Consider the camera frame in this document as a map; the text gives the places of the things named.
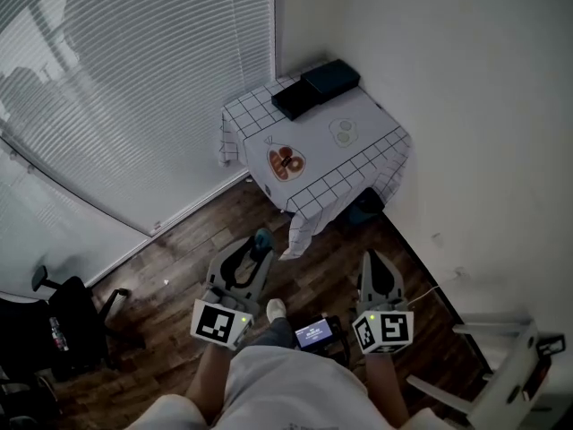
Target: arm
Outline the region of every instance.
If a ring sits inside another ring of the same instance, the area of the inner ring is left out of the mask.
[[[366,355],[368,397],[388,423],[400,428],[410,418],[390,355]]]
[[[217,344],[209,344],[203,352],[197,373],[185,397],[199,408],[210,425],[221,412],[225,399],[225,385],[233,352]]]

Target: table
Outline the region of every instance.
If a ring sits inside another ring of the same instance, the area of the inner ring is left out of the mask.
[[[386,204],[411,146],[407,132],[360,88],[289,121],[270,97],[298,78],[279,78],[230,102],[219,127],[219,163],[239,160],[277,207],[294,213],[280,260],[301,256],[365,188]]]

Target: white sneaker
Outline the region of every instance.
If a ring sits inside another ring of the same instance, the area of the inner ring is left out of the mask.
[[[280,317],[287,317],[287,308],[285,307],[285,303],[283,303],[282,299],[271,299],[267,304],[267,318],[269,319],[269,323],[272,323],[273,320]]]

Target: small display screen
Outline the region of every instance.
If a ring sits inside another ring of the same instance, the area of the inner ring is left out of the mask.
[[[332,331],[330,330],[329,324],[325,319],[297,330],[295,333],[296,338],[298,339],[298,344],[301,348],[305,348],[311,344],[314,344],[315,342],[325,340],[329,336],[332,336]]]

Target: white wall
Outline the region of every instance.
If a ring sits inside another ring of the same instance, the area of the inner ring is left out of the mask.
[[[40,265],[54,282],[78,276],[88,284],[148,239],[29,166],[0,141],[0,298],[52,296],[48,287],[32,290]]]
[[[469,274],[460,313],[523,306],[573,346],[573,0],[336,1],[330,50],[414,139],[390,219],[438,282]]]
[[[276,0],[278,73],[324,57],[334,0]]]

